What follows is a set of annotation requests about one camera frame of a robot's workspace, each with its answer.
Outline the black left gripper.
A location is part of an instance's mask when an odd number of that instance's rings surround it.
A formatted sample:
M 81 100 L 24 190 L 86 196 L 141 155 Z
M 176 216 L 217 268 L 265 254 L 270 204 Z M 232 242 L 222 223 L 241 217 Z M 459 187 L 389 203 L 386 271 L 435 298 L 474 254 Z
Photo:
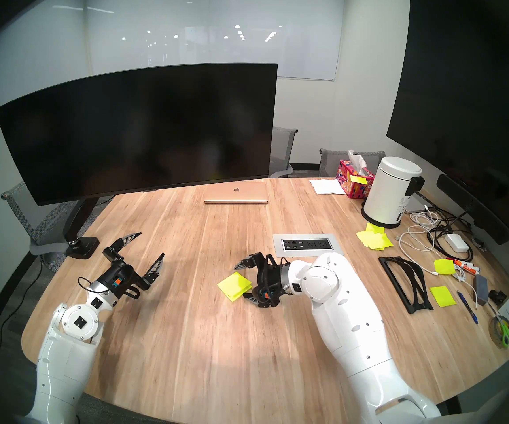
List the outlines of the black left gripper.
M 110 267 L 99 277 L 99 283 L 117 298 L 123 295 L 137 300 L 140 290 L 147 291 L 160 275 L 165 253 L 156 259 L 144 276 L 138 275 L 131 265 L 124 262 L 119 252 L 142 232 L 131 233 L 118 238 L 103 250 L 103 255 L 110 261 Z

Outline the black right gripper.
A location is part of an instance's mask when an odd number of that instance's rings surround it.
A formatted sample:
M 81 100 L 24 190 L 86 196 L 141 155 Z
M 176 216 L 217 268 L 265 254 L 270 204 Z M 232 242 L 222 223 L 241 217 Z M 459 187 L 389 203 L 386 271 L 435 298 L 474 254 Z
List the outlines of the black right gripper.
M 233 270 L 257 268 L 257 296 L 251 292 L 242 297 L 258 308 L 277 307 L 280 298 L 288 292 L 289 261 L 281 258 L 277 264 L 273 256 L 262 256 L 255 253 L 239 261 Z

